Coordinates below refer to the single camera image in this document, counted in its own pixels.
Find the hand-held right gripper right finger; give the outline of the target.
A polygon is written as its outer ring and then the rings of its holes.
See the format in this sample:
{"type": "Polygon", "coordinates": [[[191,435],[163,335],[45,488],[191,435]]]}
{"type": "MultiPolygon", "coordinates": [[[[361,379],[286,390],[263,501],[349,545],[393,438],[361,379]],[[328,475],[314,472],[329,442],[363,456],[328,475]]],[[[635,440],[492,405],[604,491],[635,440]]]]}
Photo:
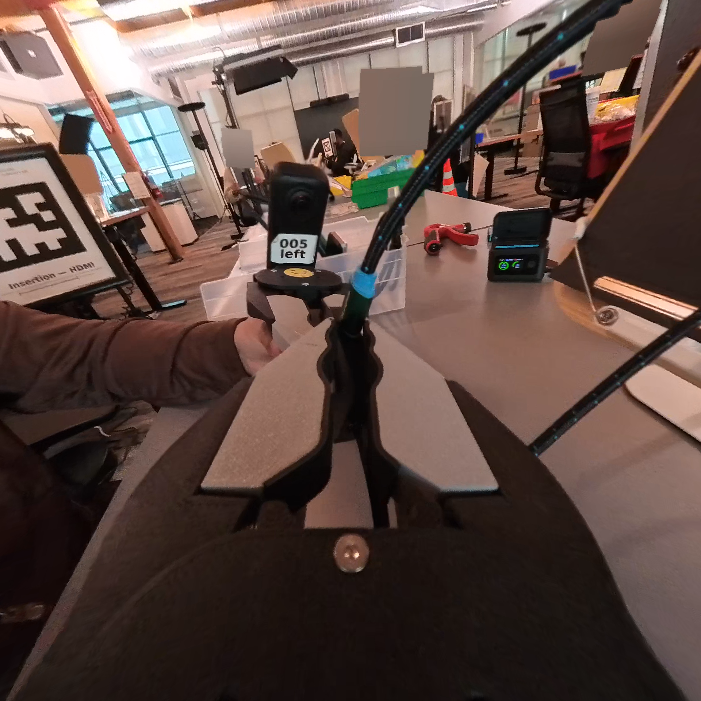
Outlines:
{"type": "Polygon", "coordinates": [[[364,330],[362,461],[372,521],[421,520],[454,498],[498,494],[456,391],[441,373],[375,322],[364,330]]]}

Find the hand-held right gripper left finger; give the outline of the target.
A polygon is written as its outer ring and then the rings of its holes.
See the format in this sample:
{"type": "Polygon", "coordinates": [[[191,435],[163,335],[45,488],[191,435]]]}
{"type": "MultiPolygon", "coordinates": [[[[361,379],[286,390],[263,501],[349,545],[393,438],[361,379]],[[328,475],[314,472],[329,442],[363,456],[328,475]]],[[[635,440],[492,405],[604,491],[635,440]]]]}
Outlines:
{"type": "Polygon", "coordinates": [[[331,473],[331,329],[324,320],[256,375],[203,493],[281,501],[292,512],[320,494],[331,473]]]}

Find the clear plastic bin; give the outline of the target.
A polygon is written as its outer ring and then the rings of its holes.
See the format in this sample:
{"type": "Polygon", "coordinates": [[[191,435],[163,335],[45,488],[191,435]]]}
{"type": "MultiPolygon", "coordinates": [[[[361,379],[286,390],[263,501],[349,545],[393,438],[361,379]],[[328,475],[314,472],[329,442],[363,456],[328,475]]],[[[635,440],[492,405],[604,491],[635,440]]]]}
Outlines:
{"type": "MultiPolygon", "coordinates": [[[[342,253],[318,255],[316,268],[338,274],[344,283],[349,283],[355,269],[360,265],[372,237],[378,219],[364,216],[325,224],[322,236],[336,233],[345,244],[342,253]]],[[[398,311],[406,304],[406,262],[408,237],[401,236],[400,248],[388,250],[382,256],[376,272],[376,287],[370,315],[398,311]]],[[[207,320],[229,320],[247,314],[247,285],[253,275],[263,269],[267,255],[267,233],[257,224],[250,227],[238,246],[239,258],[228,277],[203,283],[200,295],[206,310],[207,320]]]]}

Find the person's left forearm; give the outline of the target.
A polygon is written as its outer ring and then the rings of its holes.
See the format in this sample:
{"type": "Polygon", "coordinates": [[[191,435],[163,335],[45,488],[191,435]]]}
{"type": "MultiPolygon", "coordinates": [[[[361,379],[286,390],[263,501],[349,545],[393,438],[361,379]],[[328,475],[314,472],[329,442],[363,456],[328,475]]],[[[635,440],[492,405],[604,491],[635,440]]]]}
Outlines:
{"type": "Polygon", "coordinates": [[[81,320],[1,303],[1,406],[25,413],[209,401],[248,376],[240,320],[81,320]]]}

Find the person's left hand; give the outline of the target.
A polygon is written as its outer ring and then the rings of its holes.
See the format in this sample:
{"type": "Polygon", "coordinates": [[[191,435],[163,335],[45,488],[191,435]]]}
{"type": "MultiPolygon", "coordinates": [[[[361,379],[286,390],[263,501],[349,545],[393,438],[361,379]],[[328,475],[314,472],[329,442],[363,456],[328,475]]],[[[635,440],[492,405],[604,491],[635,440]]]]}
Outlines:
{"type": "Polygon", "coordinates": [[[238,323],[234,343],[241,364],[251,377],[282,353],[273,339],[270,326],[256,318],[246,318],[238,323]]]}

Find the green plastic crates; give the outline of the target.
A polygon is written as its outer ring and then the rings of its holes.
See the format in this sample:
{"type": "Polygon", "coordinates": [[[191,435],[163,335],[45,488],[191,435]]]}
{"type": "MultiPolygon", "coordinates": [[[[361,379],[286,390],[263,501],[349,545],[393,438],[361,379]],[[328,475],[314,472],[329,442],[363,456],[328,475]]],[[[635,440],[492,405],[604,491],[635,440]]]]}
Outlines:
{"type": "Polygon", "coordinates": [[[403,188],[414,171],[410,168],[356,179],[351,187],[351,200],[360,210],[384,206],[388,202],[388,191],[394,187],[403,188]]]}

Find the white cabinet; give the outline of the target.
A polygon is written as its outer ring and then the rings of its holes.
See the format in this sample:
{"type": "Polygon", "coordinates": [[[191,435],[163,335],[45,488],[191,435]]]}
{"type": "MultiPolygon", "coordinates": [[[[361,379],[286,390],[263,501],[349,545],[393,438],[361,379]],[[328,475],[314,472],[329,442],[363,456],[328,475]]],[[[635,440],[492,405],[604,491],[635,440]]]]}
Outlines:
{"type": "MultiPolygon", "coordinates": [[[[175,235],[182,246],[189,246],[198,239],[198,234],[188,215],[186,206],[181,199],[169,200],[162,204],[168,221],[174,229],[175,235]]],[[[141,234],[146,246],[153,253],[165,251],[165,245],[158,234],[150,214],[142,215],[144,226],[141,234]]]]}

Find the black overhead light panel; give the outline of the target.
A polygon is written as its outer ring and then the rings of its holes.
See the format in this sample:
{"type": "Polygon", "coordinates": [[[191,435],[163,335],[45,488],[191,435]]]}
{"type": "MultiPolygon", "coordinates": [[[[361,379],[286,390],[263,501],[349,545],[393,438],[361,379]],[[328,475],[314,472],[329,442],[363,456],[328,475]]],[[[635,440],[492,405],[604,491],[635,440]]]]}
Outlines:
{"type": "Polygon", "coordinates": [[[231,66],[226,74],[235,94],[244,95],[280,83],[284,78],[293,79],[297,72],[297,66],[287,57],[276,55],[231,66]]]}

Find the red hand tool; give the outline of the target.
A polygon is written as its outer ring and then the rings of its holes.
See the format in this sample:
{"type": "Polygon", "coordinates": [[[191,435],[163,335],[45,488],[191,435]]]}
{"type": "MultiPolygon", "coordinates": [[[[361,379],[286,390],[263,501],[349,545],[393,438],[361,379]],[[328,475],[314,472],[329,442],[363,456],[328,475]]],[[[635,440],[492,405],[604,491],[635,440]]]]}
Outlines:
{"type": "Polygon", "coordinates": [[[434,223],[425,227],[424,250],[428,255],[437,256],[443,249],[444,241],[450,241],[463,248],[473,248],[479,242],[479,234],[472,230],[469,222],[434,223]]]}

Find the framed marker sign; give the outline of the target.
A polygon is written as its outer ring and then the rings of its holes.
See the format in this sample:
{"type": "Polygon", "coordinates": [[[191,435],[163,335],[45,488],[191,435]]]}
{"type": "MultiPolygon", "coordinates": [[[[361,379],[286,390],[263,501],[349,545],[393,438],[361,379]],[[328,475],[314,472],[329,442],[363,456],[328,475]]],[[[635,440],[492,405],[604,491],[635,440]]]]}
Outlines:
{"type": "Polygon", "coordinates": [[[56,149],[1,150],[1,300],[39,307],[127,281],[56,149]]]}

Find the black office chair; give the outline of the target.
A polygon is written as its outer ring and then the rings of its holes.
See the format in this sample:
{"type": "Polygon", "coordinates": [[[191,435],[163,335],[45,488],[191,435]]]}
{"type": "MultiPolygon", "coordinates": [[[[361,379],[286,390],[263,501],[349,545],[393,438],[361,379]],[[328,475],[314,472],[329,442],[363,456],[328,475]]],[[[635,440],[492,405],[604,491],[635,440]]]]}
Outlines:
{"type": "Polygon", "coordinates": [[[581,77],[540,93],[542,153],[536,176],[536,193],[549,199],[553,213],[562,202],[574,202],[569,221],[583,214],[591,192],[588,176],[591,132],[585,82],[581,77]]]}

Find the black ceiling box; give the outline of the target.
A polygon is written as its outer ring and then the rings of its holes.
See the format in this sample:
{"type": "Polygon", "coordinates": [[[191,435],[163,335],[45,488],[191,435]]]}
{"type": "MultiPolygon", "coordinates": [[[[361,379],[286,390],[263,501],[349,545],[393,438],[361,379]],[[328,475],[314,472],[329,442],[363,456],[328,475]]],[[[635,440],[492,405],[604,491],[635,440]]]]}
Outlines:
{"type": "Polygon", "coordinates": [[[1,51],[16,74],[34,80],[63,75],[47,41],[30,31],[1,33],[1,51]]]}

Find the black display board on stand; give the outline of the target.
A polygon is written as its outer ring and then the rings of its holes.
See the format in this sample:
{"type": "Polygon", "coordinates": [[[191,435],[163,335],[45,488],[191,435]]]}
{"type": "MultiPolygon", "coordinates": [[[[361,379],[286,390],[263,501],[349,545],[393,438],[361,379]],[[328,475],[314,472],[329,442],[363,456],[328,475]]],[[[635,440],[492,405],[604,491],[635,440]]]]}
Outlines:
{"type": "Polygon", "coordinates": [[[700,2],[663,1],[632,148],[555,269],[575,320],[633,350],[536,438],[541,454],[620,388],[700,441],[700,2]]]}

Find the red storage bin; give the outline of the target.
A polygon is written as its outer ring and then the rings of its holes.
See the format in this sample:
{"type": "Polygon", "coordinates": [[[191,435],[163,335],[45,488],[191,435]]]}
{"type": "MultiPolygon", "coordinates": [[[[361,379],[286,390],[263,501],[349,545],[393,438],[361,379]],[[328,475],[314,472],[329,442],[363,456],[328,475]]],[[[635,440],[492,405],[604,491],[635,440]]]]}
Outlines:
{"type": "Polygon", "coordinates": [[[612,177],[621,166],[632,142],[635,115],[590,124],[591,147],[586,177],[612,177]]]}

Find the yellow bag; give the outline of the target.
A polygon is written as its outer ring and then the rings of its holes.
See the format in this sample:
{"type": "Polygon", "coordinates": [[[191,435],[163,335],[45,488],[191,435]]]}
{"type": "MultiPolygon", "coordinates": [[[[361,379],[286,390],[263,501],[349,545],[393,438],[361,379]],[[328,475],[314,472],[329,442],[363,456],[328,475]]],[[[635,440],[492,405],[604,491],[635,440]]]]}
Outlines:
{"type": "Polygon", "coordinates": [[[631,95],[601,101],[597,105],[594,119],[598,122],[608,122],[635,118],[639,97],[639,95],[631,95]]]}

